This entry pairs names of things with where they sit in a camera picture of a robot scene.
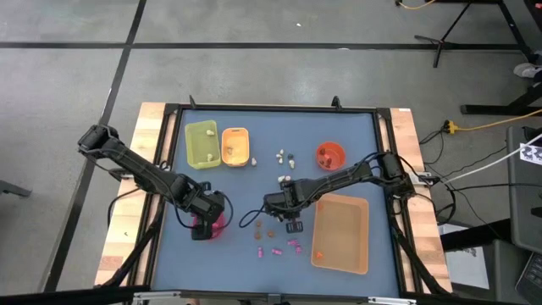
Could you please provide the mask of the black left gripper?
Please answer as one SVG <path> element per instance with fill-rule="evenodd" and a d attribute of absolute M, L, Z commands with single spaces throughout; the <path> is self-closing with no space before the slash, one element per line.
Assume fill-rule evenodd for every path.
<path fill-rule="evenodd" d="M 219 236 L 225 227 L 225 196 L 211 191 L 208 181 L 192 187 L 181 202 L 181 209 L 192 216 L 191 239 L 207 241 Z"/>

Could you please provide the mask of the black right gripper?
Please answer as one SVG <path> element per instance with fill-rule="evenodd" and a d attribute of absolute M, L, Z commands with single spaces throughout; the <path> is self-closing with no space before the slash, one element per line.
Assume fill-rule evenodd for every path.
<path fill-rule="evenodd" d="M 279 186 L 280 192 L 263 197 L 263 211 L 279 222 L 284 222 L 287 233 L 301 233 L 304 227 L 299 218 L 305 205 L 301 180 L 282 181 Z"/>

